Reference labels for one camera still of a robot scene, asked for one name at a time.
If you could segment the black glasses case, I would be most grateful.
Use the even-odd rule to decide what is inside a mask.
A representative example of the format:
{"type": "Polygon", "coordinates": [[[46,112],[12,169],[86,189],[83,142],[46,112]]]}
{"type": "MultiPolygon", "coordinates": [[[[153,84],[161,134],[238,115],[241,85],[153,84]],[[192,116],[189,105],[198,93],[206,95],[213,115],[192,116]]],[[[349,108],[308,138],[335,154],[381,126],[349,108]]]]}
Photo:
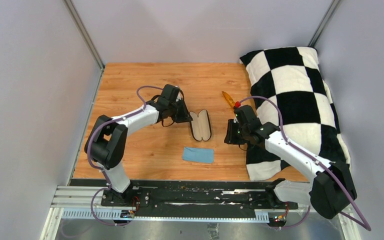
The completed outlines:
{"type": "Polygon", "coordinates": [[[191,117],[189,125],[193,139],[198,142],[210,140],[212,127],[208,111],[206,109],[198,113],[190,111],[189,115],[191,117]]]}

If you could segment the light blue cleaning cloth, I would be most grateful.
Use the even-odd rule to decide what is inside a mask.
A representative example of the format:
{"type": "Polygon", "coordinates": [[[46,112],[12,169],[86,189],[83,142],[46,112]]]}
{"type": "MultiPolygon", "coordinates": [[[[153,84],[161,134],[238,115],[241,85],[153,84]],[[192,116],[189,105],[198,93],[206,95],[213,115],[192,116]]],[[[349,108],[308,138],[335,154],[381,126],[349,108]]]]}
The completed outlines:
{"type": "Polygon", "coordinates": [[[214,162],[214,150],[210,148],[185,147],[183,149],[182,160],[212,164],[214,162]]]}

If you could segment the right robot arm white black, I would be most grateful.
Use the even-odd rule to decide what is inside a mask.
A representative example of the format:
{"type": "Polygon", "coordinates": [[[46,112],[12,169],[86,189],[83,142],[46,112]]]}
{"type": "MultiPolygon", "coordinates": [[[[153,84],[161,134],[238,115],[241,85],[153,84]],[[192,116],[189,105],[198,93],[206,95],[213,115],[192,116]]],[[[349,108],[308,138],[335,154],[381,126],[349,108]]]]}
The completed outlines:
{"type": "Polygon", "coordinates": [[[225,143],[245,142],[263,149],[288,162],[308,180],[305,183],[279,178],[270,183],[265,189],[270,208],[293,202],[310,206],[322,217],[332,219],[347,206],[356,205],[357,191],[346,163],[317,156],[288,138],[279,126],[262,124],[249,105],[236,107],[233,112],[235,119],[228,121],[225,143]]]}

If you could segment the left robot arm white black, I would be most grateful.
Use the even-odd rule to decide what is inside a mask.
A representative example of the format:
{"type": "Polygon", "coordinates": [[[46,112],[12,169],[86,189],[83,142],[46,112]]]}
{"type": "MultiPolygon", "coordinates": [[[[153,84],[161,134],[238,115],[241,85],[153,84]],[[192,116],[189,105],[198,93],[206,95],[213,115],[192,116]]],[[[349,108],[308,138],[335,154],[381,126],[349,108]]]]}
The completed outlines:
{"type": "Polygon", "coordinates": [[[84,146],[88,163],[103,173],[108,188],[115,191],[115,202],[122,207],[133,201],[133,193],[128,189],[131,180],[122,163],[127,138],[145,127],[163,123],[165,119],[171,119],[173,123],[192,121],[179,87],[166,84],[160,91],[151,100],[143,100],[142,106],[134,111],[114,117],[99,116],[84,146]]]}

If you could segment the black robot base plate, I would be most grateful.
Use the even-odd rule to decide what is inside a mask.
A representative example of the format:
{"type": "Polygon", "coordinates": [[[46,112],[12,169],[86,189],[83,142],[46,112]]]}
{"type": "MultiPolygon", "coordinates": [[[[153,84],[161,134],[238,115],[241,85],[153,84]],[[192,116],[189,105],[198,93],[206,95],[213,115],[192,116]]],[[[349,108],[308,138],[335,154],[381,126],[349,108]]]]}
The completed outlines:
{"type": "Polygon", "coordinates": [[[115,222],[215,221],[285,223],[292,213],[307,216],[308,207],[281,202],[271,182],[132,180],[125,193],[102,190],[94,211],[120,212],[115,222]]]}

